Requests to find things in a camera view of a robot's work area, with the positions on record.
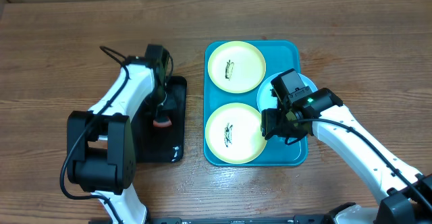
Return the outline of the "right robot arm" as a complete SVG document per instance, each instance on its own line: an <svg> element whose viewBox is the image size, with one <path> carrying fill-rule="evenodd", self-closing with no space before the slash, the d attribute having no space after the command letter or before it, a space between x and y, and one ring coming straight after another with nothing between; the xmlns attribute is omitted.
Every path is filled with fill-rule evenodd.
<svg viewBox="0 0 432 224"><path fill-rule="evenodd" d="M307 135L334 150L361 178L378 208L354 202L326 214L297 215L294 223L430 223L431 176L391 153L328 88L318 89L294 69L266 79L257 94L265 139L295 144Z"/></svg>

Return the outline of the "blue-rim white plate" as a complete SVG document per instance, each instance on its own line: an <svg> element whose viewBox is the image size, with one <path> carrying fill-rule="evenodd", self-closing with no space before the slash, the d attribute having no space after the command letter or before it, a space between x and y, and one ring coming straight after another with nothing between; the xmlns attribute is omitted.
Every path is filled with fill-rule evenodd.
<svg viewBox="0 0 432 224"><path fill-rule="evenodd" d="M277 108L277 97L274 97L271 95L271 90L273 89L271 85L271 81L276 78L279 73L273 74L272 76L269 76L267 79L264 80L264 82L260 85L259 90L257 92L257 107L259 112L261 113L264 109L276 109ZM314 84L312 80L307 78L306 76L298 73L300 79L304 83L305 86L309 86L312 92L318 91L318 88Z"/></svg>

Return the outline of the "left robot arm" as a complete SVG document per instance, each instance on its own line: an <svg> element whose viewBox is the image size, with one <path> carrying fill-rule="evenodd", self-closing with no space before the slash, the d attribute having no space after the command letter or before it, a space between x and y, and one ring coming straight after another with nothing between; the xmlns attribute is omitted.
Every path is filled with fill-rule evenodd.
<svg viewBox="0 0 432 224"><path fill-rule="evenodd" d="M182 158L187 83L173 76L172 56L161 45L148 45L143 56L101 50L120 73L99 102L68 117L59 187L72 200L99 200L110 223L148 223L133 186L136 166Z"/></svg>

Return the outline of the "red green sponge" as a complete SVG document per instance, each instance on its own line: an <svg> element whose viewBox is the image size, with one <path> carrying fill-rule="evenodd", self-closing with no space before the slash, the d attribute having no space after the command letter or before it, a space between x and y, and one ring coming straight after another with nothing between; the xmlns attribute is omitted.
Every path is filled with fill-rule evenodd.
<svg viewBox="0 0 432 224"><path fill-rule="evenodd" d="M172 125L169 117L158 117L153 120L153 126L156 128L168 128Z"/></svg>

